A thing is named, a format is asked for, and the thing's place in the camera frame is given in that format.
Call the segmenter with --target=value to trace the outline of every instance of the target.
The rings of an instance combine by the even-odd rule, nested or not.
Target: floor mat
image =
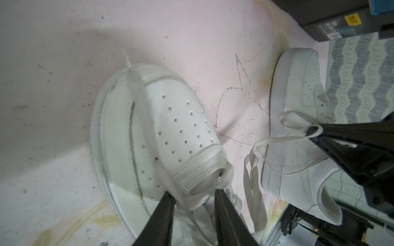
[[[394,111],[394,39],[377,33],[330,42],[326,91],[336,124],[376,122]],[[329,194],[382,222],[386,214],[368,206],[362,186],[344,171],[326,182]]]

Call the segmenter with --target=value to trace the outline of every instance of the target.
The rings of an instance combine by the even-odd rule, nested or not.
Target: sticker
[[[346,15],[345,20],[349,26],[358,26],[361,25],[361,19],[358,13]]]
[[[339,32],[329,33],[329,34],[327,34],[327,37],[331,40],[342,38],[342,36]]]
[[[328,29],[330,29],[330,30],[333,30],[333,29],[334,29],[333,26],[332,26],[330,23],[326,23],[325,26],[326,26]]]

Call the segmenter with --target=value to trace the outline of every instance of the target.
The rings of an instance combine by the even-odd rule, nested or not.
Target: white sneaker
[[[341,224],[342,212],[324,187],[339,167],[308,139],[321,133],[319,125],[318,132],[305,137],[311,124],[333,122],[316,51],[293,48],[281,55],[273,78],[269,120],[270,138],[256,143],[249,155],[252,163],[265,161],[264,190],[317,218]],[[265,157],[261,146],[268,146]]]
[[[134,238],[165,191],[184,208],[175,209],[172,245],[217,244],[215,189],[241,211],[233,167],[204,106],[166,68],[129,64],[112,76],[95,103],[91,147],[108,200]]]

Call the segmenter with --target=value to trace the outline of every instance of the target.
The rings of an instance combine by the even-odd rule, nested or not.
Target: wavy pattern
[[[333,42],[334,46],[332,52],[330,53],[330,56],[332,57],[334,62],[331,65],[331,70],[328,71],[327,73],[327,76],[329,76],[331,79],[330,87],[326,89],[327,94],[335,95],[339,86],[341,85],[339,71],[344,63],[343,61],[344,56],[342,55],[342,51],[343,51],[343,47],[345,46],[345,42],[346,42],[345,39],[338,39]],[[334,112],[337,105],[338,105],[338,99],[335,96],[333,96],[330,99],[331,112]]]
[[[359,93],[361,105],[356,112],[358,123],[376,121],[376,119],[370,119],[370,112],[375,107],[373,92],[380,84],[379,68],[383,63],[384,57],[386,57],[384,42],[384,40],[379,40],[377,35],[374,35],[368,48],[371,58],[367,63],[367,69],[364,70],[365,85]]]
[[[374,33],[331,41],[328,62],[326,91],[335,123],[380,121],[394,111],[394,39],[379,40]],[[344,171],[325,186],[335,200],[394,223],[368,206],[363,187]]]
[[[382,66],[379,69],[379,75],[381,83],[379,84],[376,91],[374,91],[374,98],[376,98],[376,104],[374,110],[375,117],[378,119],[384,118],[391,111],[393,111],[393,99],[394,99],[394,43],[386,42],[384,49],[387,53]]]
[[[353,76],[351,72],[356,64],[357,55],[355,49],[359,39],[359,36],[346,39],[345,48],[342,51],[344,64],[339,71],[341,85],[336,92],[336,98],[339,102],[334,111],[335,118],[339,124],[346,124],[348,122],[345,111],[350,105],[348,91],[353,86]]]
[[[361,101],[358,96],[354,95],[358,95],[363,85],[365,85],[365,76],[363,71],[369,60],[370,52],[368,50],[368,44],[371,42],[372,37],[373,34],[360,36],[357,47],[354,50],[357,56],[356,63],[351,72],[354,83],[352,84],[352,88],[348,91],[349,106],[345,110],[349,124],[357,122],[354,112],[356,112],[360,107]]]

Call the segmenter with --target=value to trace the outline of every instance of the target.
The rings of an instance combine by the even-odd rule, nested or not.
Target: white shoelace
[[[139,112],[139,116],[141,117],[141,121],[143,124],[143,132],[145,134],[145,138],[147,141],[147,145],[150,148],[150,151],[155,154],[155,169],[160,181],[163,183],[163,186],[167,189],[167,191],[174,197],[177,201],[177,206],[179,206],[186,216],[190,219],[192,224],[194,225],[194,229],[192,231],[192,237],[195,244],[198,245],[206,245],[211,244],[215,245],[216,243],[216,235],[212,234],[215,232],[215,228],[213,227],[212,221],[210,220],[208,212],[200,213],[199,215],[193,215],[191,210],[194,210],[198,207],[201,207],[204,204],[210,203],[213,205],[214,200],[208,196],[208,194],[198,193],[193,196],[185,197],[182,188],[176,183],[168,170],[165,168],[164,164],[161,161],[160,154],[158,151],[157,141],[154,135],[154,122],[152,116],[152,108],[150,104],[150,100],[147,95],[147,90],[145,84],[132,66],[131,63],[126,56],[126,63],[130,68],[127,72],[127,81],[130,88],[130,91],[133,95],[133,99],[135,102],[135,109]],[[229,189],[231,186],[231,181],[233,177],[233,167],[231,164],[228,164],[228,167],[223,171],[222,175],[218,179],[218,189],[224,189],[230,199],[230,201],[235,205],[235,208],[238,213],[240,213],[241,202],[238,201],[239,198],[232,193]],[[194,216],[198,216],[199,220],[203,222],[204,229],[197,223]]]

